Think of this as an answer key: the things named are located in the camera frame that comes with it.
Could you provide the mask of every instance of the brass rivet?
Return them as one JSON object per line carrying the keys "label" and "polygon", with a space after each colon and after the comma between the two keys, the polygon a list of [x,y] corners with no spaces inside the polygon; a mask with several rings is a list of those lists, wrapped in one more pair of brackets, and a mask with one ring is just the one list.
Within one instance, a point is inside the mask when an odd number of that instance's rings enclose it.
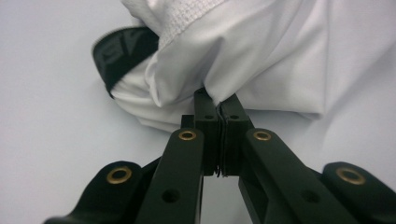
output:
{"label": "brass rivet", "polygon": [[185,131],[178,135],[178,137],[184,141],[190,141],[197,137],[197,134],[192,131]]}
{"label": "brass rivet", "polygon": [[353,185],[363,185],[366,182],[363,175],[351,168],[340,167],[335,172],[341,179]]}
{"label": "brass rivet", "polygon": [[271,139],[271,134],[266,132],[255,132],[253,136],[260,141],[268,141]]}
{"label": "brass rivet", "polygon": [[132,171],[127,166],[116,167],[107,175],[107,182],[110,184],[122,184],[132,176]]}

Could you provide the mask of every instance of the crumpled fabric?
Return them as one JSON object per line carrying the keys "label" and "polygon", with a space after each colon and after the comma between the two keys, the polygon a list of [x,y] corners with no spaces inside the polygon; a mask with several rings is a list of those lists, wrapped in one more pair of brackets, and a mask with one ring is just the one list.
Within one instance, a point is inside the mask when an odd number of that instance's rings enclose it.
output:
{"label": "crumpled fabric", "polygon": [[206,87],[217,105],[320,119],[370,69],[396,62],[394,1],[122,0],[159,49],[111,94],[142,124],[172,132]]}

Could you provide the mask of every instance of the white fabric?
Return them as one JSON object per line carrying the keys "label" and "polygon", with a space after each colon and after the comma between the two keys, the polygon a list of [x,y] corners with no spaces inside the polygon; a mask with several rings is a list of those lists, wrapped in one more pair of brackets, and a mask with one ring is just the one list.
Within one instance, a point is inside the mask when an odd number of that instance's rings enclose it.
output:
{"label": "white fabric", "polygon": [[321,118],[378,76],[373,66],[396,71],[394,1],[122,2],[160,36],[160,48],[112,94],[167,131],[192,113],[203,86],[215,104],[237,92],[247,109]]}

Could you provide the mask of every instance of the white table surface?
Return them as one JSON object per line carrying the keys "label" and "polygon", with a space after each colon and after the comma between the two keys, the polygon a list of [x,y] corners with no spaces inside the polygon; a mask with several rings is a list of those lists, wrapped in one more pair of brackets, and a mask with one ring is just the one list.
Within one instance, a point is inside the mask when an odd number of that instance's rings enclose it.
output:
{"label": "white table surface", "polygon": [[[130,24],[119,1],[0,2],[0,223],[64,216],[105,165],[162,155],[170,133],[121,110],[91,56],[98,37]],[[321,120],[249,114],[307,166],[351,162],[396,189],[395,84],[353,95]],[[251,223],[236,177],[205,179],[202,223]]]}

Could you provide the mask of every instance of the black fabric trim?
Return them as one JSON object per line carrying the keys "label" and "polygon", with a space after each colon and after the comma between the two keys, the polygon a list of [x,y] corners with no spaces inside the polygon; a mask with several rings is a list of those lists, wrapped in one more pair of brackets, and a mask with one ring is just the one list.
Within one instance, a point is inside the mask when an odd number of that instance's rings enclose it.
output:
{"label": "black fabric trim", "polygon": [[147,27],[126,28],[106,35],[94,45],[92,57],[111,98],[117,82],[158,49],[158,40]]}

